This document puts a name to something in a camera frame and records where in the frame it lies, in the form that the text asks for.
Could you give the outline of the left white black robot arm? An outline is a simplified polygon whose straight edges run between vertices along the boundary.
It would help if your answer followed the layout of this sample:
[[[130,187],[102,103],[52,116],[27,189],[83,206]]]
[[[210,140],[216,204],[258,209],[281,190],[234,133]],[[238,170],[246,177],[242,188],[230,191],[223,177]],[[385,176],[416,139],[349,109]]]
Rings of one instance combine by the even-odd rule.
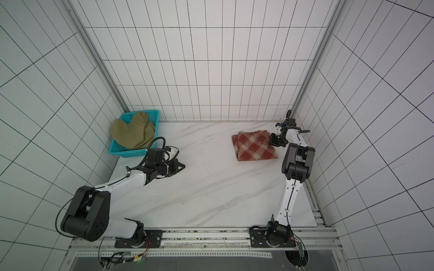
[[[94,242],[101,238],[114,238],[119,247],[140,248],[149,242],[142,222],[128,218],[111,218],[111,205],[128,193],[150,184],[153,180],[172,177],[185,169],[179,162],[180,150],[165,143],[154,144],[164,137],[152,140],[139,165],[127,167],[126,175],[103,185],[82,186],[65,204],[64,217],[55,219],[56,231],[65,237]]]

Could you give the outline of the olive green skirt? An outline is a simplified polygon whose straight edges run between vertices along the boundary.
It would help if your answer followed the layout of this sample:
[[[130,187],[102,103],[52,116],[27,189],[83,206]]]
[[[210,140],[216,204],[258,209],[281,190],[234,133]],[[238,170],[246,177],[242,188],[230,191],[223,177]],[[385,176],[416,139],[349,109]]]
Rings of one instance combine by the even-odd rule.
[[[129,123],[116,119],[110,129],[110,134],[113,140],[127,149],[146,149],[154,140],[155,129],[147,113],[137,112]]]

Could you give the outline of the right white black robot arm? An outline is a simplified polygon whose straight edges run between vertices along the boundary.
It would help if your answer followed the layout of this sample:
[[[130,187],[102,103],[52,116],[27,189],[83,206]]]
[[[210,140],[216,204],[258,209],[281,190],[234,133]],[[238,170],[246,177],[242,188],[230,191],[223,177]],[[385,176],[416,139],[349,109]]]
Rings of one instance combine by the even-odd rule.
[[[310,177],[315,149],[310,147],[301,134],[310,132],[297,126],[288,110],[285,119],[276,124],[270,144],[274,147],[286,147],[287,151],[281,167],[286,177],[277,217],[272,217],[267,224],[266,242],[270,247],[281,247],[288,242],[296,243],[291,230],[292,213],[297,194],[303,183]]]

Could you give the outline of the red plaid skirt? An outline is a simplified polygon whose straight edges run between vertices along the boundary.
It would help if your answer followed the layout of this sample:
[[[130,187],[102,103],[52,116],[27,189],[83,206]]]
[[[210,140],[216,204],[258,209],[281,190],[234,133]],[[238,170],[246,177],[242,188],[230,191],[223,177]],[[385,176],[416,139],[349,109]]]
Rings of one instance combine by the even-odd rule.
[[[268,131],[238,132],[231,139],[238,161],[259,161],[277,159],[274,147],[270,144]]]

